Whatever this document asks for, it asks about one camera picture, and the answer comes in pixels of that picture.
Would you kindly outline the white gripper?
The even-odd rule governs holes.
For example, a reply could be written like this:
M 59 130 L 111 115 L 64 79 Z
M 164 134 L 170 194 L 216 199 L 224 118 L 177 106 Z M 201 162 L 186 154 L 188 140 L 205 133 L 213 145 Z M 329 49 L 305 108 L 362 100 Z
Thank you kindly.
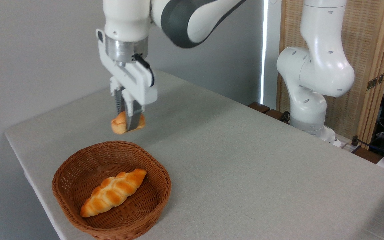
M 123 42 L 96 30 L 99 57 L 102 65 L 112 74 L 111 95 L 115 97 L 116 112 L 124 112 L 127 132 L 139 127 L 142 106 L 157 100 L 157 85 L 147 56 L 148 39 Z

